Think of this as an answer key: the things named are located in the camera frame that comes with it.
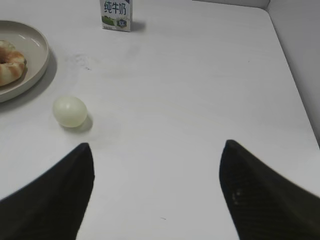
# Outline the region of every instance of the small milk carton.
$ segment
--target small milk carton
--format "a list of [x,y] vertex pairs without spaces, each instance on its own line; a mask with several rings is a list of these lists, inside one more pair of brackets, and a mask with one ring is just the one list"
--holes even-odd
[[100,0],[104,29],[131,31],[132,0]]

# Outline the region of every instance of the egg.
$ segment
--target egg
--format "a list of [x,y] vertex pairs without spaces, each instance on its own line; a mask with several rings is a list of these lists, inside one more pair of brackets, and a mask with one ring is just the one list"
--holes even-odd
[[88,111],[83,101],[75,96],[62,96],[53,103],[53,115],[57,122],[67,128],[80,126]]

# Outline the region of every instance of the pastry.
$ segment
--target pastry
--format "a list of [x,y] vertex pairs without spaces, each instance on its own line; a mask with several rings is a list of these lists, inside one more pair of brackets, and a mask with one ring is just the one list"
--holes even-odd
[[0,86],[21,78],[25,70],[25,57],[10,42],[0,40]]

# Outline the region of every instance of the ceramic plate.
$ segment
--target ceramic plate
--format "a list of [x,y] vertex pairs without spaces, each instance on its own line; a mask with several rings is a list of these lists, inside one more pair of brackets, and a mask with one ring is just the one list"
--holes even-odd
[[49,63],[49,45],[41,32],[27,24],[0,20],[0,40],[12,43],[26,60],[20,79],[0,86],[0,103],[15,98],[31,88],[45,73]]

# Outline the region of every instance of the white table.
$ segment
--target white table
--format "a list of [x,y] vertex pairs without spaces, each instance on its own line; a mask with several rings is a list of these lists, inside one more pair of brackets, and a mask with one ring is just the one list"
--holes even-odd
[[[1,198],[89,142],[79,240],[235,240],[218,179],[227,139],[320,195],[319,147],[263,10],[134,0],[131,33],[103,30],[98,1],[2,0],[0,16],[41,30],[55,56],[0,105]],[[60,95],[87,104],[92,129],[56,123]]]

